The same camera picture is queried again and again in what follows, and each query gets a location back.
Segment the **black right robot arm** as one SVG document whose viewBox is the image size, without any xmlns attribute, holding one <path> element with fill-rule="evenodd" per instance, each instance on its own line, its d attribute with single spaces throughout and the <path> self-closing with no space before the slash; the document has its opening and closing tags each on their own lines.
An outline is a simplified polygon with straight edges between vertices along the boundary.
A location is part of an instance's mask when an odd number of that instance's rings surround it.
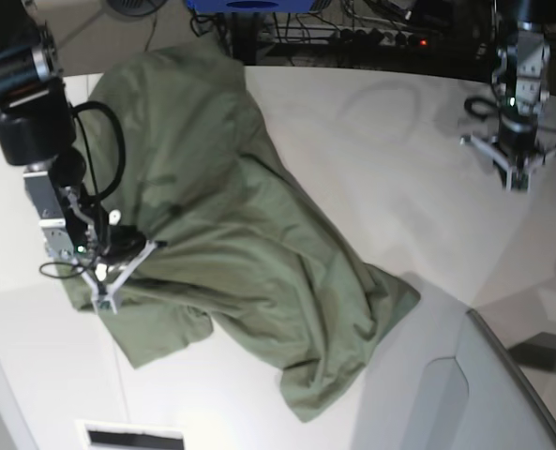
<svg viewBox="0 0 556 450">
<path fill-rule="evenodd" d="M 91 151 L 75 146 L 86 137 L 80 118 L 86 111 L 109 120 L 117 143 L 116 171 L 105 188 L 84 184 L 96 176 Z M 116 114 L 97 101 L 68 102 L 53 36 L 22 1 L 0 1 L 0 146 L 9 165 L 25 169 L 26 193 L 57 263 L 79 274 L 100 264 L 127 269 L 148 249 L 136 227 L 112 224 L 102 205 L 119 187 L 127 163 Z"/>
</svg>

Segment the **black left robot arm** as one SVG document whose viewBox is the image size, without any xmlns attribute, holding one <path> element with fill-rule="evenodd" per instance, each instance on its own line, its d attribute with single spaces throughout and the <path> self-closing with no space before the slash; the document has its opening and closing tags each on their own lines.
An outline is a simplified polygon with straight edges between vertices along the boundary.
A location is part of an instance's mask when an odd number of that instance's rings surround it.
<svg viewBox="0 0 556 450">
<path fill-rule="evenodd" d="M 549 98 L 550 46 L 556 1 L 496 1 L 497 56 L 491 88 L 499 114 L 498 143 L 520 164 L 537 153 L 539 120 Z"/>
</svg>

